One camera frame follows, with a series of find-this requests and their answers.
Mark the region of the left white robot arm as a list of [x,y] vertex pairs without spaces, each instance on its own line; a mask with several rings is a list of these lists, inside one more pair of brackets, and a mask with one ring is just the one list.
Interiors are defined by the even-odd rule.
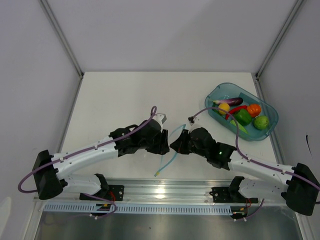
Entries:
[[100,161],[135,154],[138,150],[165,155],[170,150],[168,130],[163,128],[166,120],[165,114],[158,113],[150,121],[118,128],[102,140],[71,153],[41,151],[32,168],[39,199],[49,200],[61,193],[77,193],[81,200],[105,199],[110,187],[103,174],[85,176],[75,172]]

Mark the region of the clear zip bag teal zipper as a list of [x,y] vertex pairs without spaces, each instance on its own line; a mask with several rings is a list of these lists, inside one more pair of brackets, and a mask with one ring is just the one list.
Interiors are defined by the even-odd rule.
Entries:
[[[186,129],[186,126],[186,124],[181,124],[168,134],[168,145],[173,143],[180,136],[182,131]],[[160,155],[159,164],[153,176],[158,178],[159,175],[176,159],[177,156],[178,153],[173,149],[170,149],[165,155]]]

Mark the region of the light green toy pepper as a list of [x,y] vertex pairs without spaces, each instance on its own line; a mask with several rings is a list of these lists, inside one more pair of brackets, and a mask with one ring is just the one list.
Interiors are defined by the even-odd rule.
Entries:
[[248,131],[246,130],[245,127],[243,127],[240,123],[234,121],[233,119],[230,121],[230,123],[235,126],[235,127],[238,127],[240,131],[244,132],[245,134],[249,134]]

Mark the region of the purple toy eggplant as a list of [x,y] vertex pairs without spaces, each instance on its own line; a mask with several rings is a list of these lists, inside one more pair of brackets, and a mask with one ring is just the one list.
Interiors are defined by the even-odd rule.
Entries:
[[212,100],[212,102],[216,105],[228,104],[229,106],[239,106],[243,103],[243,101],[244,100],[241,97]]

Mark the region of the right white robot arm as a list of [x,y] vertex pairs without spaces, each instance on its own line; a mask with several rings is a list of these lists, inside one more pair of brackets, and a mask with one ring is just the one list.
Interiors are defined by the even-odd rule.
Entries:
[[181,155],[204,157],[215,168],[253,176],[254,180],[239,176],[232,180],[228,196],[234,202],[243,198],[273,200],[305,216],[311,216],[318,204],[320,183],[305,164],[290,166],[255,160],[235,146],[215,141],[203,127],[183,130],[170,148]]

